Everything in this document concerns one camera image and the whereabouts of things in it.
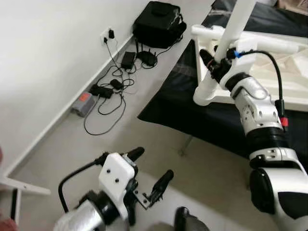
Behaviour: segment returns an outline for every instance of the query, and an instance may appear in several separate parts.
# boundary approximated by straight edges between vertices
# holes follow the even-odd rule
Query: black wire
[[[277,78],[278,78],[279,99],[282,100],[283,99],[283,97],[282,97],[282,79],[281,79],[280,70],[279,70],[279,67],[276,63],[276,60],[267,51],[247,51],[247,52],[240,53],[240,55],[247,55],[247,54],[253,54],[253,53],[261,53],[261,54],[267,55],[270,58],[270,60],[272,61],[272,63],[274,64],[274,67],[275,67],[275,70],[276,70],[276,73],[277,73]]]
[[[89,131],[87,130],[86,123],[87,123],[87,118],[88,118],[88,116],[89,116],[90,113],[93,111],[94,107],[96,106],[96,104],[97,104],[97,102],[98,102],[98,100],[99,100],[99,98],[100,98],[99,95],[98,95],[97,101],[95,102],[95,104],[93,105],[93,107],[90,109],[90,111],[88,112],[88,114],[85,116],[85,119],[83,120],[83,127],[84,127],[85,131],[86,131],[89,135],[92,135],[92,136],[100,136],[100,135],[106,134],[106,133],[108,133],[109,131],[111,131],[111,129],[120,121],[120,119],[121,119],[122,116],[124,115],[124,112],[125,112],[125,109],[126,109],[126,101],[125,101],[125,99],[124,99],[124,96],[123,96],[122,92],[120,92],[120,96],[121,96],[121,98],[123,98],[123,101],[122,101],[122,102],[124,103],[124,108],[123,108],[123,111],[122,111],[120,117],[114,122],[114,124],[113,124],[108,130],[106,130],[106,131],[104,131],[104,132],[100,132],[100,133],[91,133],[91,132],[89,132]]]
[[[136,68],[136,65],[135,65],[135,63],[134,63],[134,65],[133,65],[133,67],[135,68],[135,70],[132,72],[131,70],[129,71],[129,72],[126,72],[127,74],[134,74],[136,71],[137,71],[137,68]]]
[[[111,54],[111,51],[110,51],[110,49],[109,49],[108,43],[105,42],[105,44],[106,44],[106,46],[107,46],[107,49],[108,49],[108,52],[109,52],[109,55],[110,55],[112,61],[114,62],[115,66],[117,67],[117,70],[121,73],[120,75],[113,75],[113,76],[121,77],[121,79],[122,79],[122,81],[123,81],[123,71],[121,70],[120,67],[118,67],[118,65],[117,65],[117,63],[116,63],[116,61],[115,61],[115,59],[113,58],[113,56],[112,56],[112,54]]]
[[[120,94],[120,98],[121,98],[121,101],[120,101],[119,106],[117,106],[115,109],[113,109],[113,110],[110,111],[110,112],[103,113],[103,112],[100,111],[100,108],[101,108],[101,106],[106,102],[107,99],[105,99],[105,100],[99,105],[99,107],[97,108],[98,113],[101,114],[101,115],[103,115],[103,116],[110,115],[112,112],[114,112],[116,109],[118,109],[118,108],[122,105],[123,97],[121,96],[121,94]]]
[[[182,40],[182,38],[183,38],[183,35],[182,35],[179,39],[177,39],[168,49],[166,49],[165,51],[159,52],[159,53],[156,55],[156,57],[158,57],[158,56],[161,55],[162,53],[165,53],[165,52],[167,52],[168,50],[170,50],[170,49],[173,47],[173,45],[176,44],[176,43],[178,43],[178,42],[180,42],[180,41]]]
[[[158,63],[158,61],[156,60],[156,63],[155,63],[153,66],[147,67],[147,66],[144,66],[144,65],[143,65],[144,62],[142,62],[142,63],[141,63],[141,67],[142,67],[143,69],[152,69],[152,68],[156,67],[157,63]]]
[[[72,178],[74,175],[78,174],[79,172],[82,172],[84,170],[86,170],[87,168],[95,165],[95,161],[93,162],[90,162],[88,164],[86,164],[85,166],[75,170],[74,172],[70,173],[68,176],[66,176],[59,184],[59,187],[58,187],[58,193],[59,193],[59,198],[60,198],[60,201],[61,201],[61,204],[62,204],[62,207],[63,207],[63,210],[64,212],[68,212],[68,207],[66,205],[66,201],[64,199],[64,195],[63,195],[63,185],[65,184],[65,182],[67,182],[70,178]]]
[[[118,69],[117,66],[112,65],[112,66],[110,66],[110,67],[108,68],[108,70],[106,71],[106,73],[96,81],[96,85],[98,85],[98,83],[108,74],[108,72],[110,71],[110,69],[111,69],[112,67],[116,67],[116,68],[117,68],[115,71],[112,72],[112,75],[113,75],[113,76],[119,77],[119,76],[121,76],[121,75],[123,74],[122,70],[120,69],[120,74],[119,74],[119,75],[116,75],[115,72],[119,71],[119,69]]]
[[[135,84],[135,80],[133,80],[133,79],[130,78],[130,77],[127,78],[127,79],[125,79],[124,82],[125,82],[125,81],[129,81],[129,83],[128,83],[127,85],[125,85],[125,84],[123,85],[123,86],[126,87],[126,88],[129,87],[129,86],[133,86],[133,85]]]

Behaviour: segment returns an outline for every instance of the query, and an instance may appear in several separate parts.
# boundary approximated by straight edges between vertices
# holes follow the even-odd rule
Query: wall outlet
[[[109,30],[111,30],[111,26],[107,27],[106,30],[104,30],[101,35],[100,35],[100,39],[101,39],[101,45],[104,46],[104,38],[107,38],[109,40]]]

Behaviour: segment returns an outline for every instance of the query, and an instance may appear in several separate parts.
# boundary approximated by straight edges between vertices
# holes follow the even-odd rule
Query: power cord
[[[63,207],[63,210],[65,213],[67,213],[69,210],[68,210],[68,207],[67,207],[67,204],[66,204],[66,201],[65,201],[65,198],[64,198],[64,195],[63,195],[63,186],[64,184],[69,180],[71,179],[73,176],[77,175],[78,173],[94,166],[94,165],[101,165],[103,166],[104,163],[105,163],[105,160],[107,158],[109,153],[103,153],[99,158],[96,158],[94,161],[80,167],[79,169],[75,170],[74,172],[70,173],[69,175],[67,175],[59,184],[58,186],[58,194],[59,194],[59,199],[60,199],[60,202],[62,204],[62,207]]]
[[[90,109],[90,111],[87,113],[87,115],[85,116],[85,118],[84,118],[84,120],[83,120],[83,127],[84,127],[85,131],[86,131],[89,135],[92,135],[92,136],[100,136],[100,135],[106,134],[106,133],[108,133],[109,131],[111,131],[111,129],[113,129],[113,127],[120,121],[120,119],[123,117],[124,112],[125,112],[125,109],[126,109],[126,101],[125,101],[124,96],[123,96],[122,93],[120,93],[119,95],[120,95],[120,97],[121,97],[121,104],[120,104],[117,108],[119,108],[119,107],[122,105],[122,103],[124,103],[124,108],[123,108],[123,111],[122,111],[121,115],[119,116],[119,118],[118,118],[118,119],[113,123],[113,125],[112,125],[109,129],[107,129],[106,131],[99,132],[99,133],[92,133],[92,132],[90,132],[90,131],[87,129],[87,118],[89,117],[89,115],[91,114],[91,112],[93,111],[94,107],[97,105],[97,103],[98,103],[98,101],[99,101],[99,99],[100,99],[99,96],[97,97],[97,100],[96,100],[95,104],[92,106],[92,108]]]
[[[116,70],[112,73],[112,75],[113,75],[113,76],[116,76],[116,77],[121,77],[121,80],[122,80],[121,83],[122,83],[122,85],[123,85],[123,88],[120,89],[119,91],[116,91],[116,89],[113,88],[113,92],[114,92],[115,94],[119,94],[119,96],[120,96],[120,104],[119,104],[116,108],[114,108],[114,109],[111,110],[110,112],[106,112],[106,113],[105,113],[105,112],[102,112],[102,111],[101,111],[101,108],[103,107],[103,105],[104,105],[105,102],[107,101],[107,99],[105,98],[105,99],[103,100],[103,102],[99,105],[97,111],[98,111],[99,114],[101,114],[101,115],[103,115],[103,116],[106,116],[106,115],[110,115],[110,114],[112,114],[113,112],[115,112],[117,109],[119,109],[119,108],[122,106],[122,104],[124,104],[124,107],[123,107],[123,111],[122,111],[121,115],[119,116],[119,118],[113,123],[113,125],[112,125],[109,129],[107,129],[106,131],[103,131],[103,132],[99,132],[99,133],[90,132],[90,131],[87,129],[87,119],[88,119],[89,115],[91,114],[91,112],[93,111],[93,109],[95,108],[95,106],[97,105],[97,103],[98,103],[98,101],[99,101],[99,99],[100,99],[100,95],[98,95],[95,104],[94,104],[93,107],[89,110],[89,112],[87,113],[87,115],[85,116],[84,121],[83,121],[83,127],[84,127],[85,131],[86,131],[89,135],[92,135],[92,136],[99,136],[99,135],[103,135],[103,134],[108,133],[108,132],[119,122],[119,120],[123,117],[123,114],[124,114],[125,109],[126,109],[126,106],[127,106],[127,105],[126,105],[126,101],[125,101],[124,96],[123,96],[123,92],[124,92],[124,90],[125,90],[127,87],[134,85],[135,81],[134,81],[133,79],[131,79],[131,78],[129,77],[129,75],[132,74],[132,73],[135,73],[135,72],[137,71],[137,68],[136,68],[136,66],[134,65],[135,70],[134,70],[134,71],[130,70],[129,72],[127,72],[127,74],[128,74],[128,79],[123,79],[123,71],[122,71],[121,68],[117,65],[116,61],[114,60],[114,58],[113,58],[113,56],[112,56],[112,54],[111,54],[111,52],[110,52],[109,45],[108,45],[108,43],[107,43],[107,39],[104,39],[104,42],[105,42],[105,44],[106,44],[106,46],[107,46],[109,55],[110,55],[112,61],[114,62],[114,65],[113,65],[113,66],[110,66],[110,67],[108,68],[107,72],[106,72],[102,77],[100,77],[100,78],[97,80],[96,85],[100,85],[101,87],[107,87],[107,86],[109,86],[110,83],[102,83],[102,84],[99,84],[99,82],[108,74],[108,72],[111,70],[112,67],[115,67]]]
[[[264,54],[264,55],[267,55],[269,57],[269,59],[272,61],[274,67],[275,67],[275,70],[276,70],[276,73],[277,73],[277,79],[278,79],[278,91],[279,91],[279,99],[280,100],[283,100],[283,97],[282,97],[282,79],[281,79],[281,74],[280,74],[280,70],[279,70],[279,67],[277,65],[277,62],[276,60],[274,59],[274,57],[268,53],[267,51],[247,51],[247,52],[242,52],[242,53],[239,53],[238,56],[243,56],[243,55],[248,55],[248,54],[253,54],[253,53],[261,53],[261,54]]]
[[[248,54],[253,54],[253,53],[261,53],[261,54],[268,56],[269,59],[272,61],[274,67],[275,67],[275,71],[277,73],[277,79],[278,79],[278,93],[279,93],[279,99],[275,101],[275,106],[277,108],[278,115],[279,115],[280,122],[282,124],[283,130],[286,132],[288,130],[289,122],[288,122],[288,118],[285,115],[285,110],[284,110],[281,73],[280,73],[280,70],[279,70],[279,67],[277,65],[275,58],[270,53],[268,53],[267,51],[251,50],[251,51],[241,52],[241,53],[234,51],[234,55],[237,58],[240,58],[243,55],[248,55]]]

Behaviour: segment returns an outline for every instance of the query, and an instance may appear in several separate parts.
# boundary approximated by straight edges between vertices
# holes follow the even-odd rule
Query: gray power strip
[[[84,92],[73,103],[72,112],[80,117],[85,117],[94,104],[95,100],[93,95],[89,92]]]

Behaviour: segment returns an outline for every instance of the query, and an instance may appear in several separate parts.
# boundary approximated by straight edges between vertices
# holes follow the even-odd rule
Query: black bag
[[[179,6],[151,1],[136,19],[133,34],[149,47],[168,48],[180,39],[186,27]]]

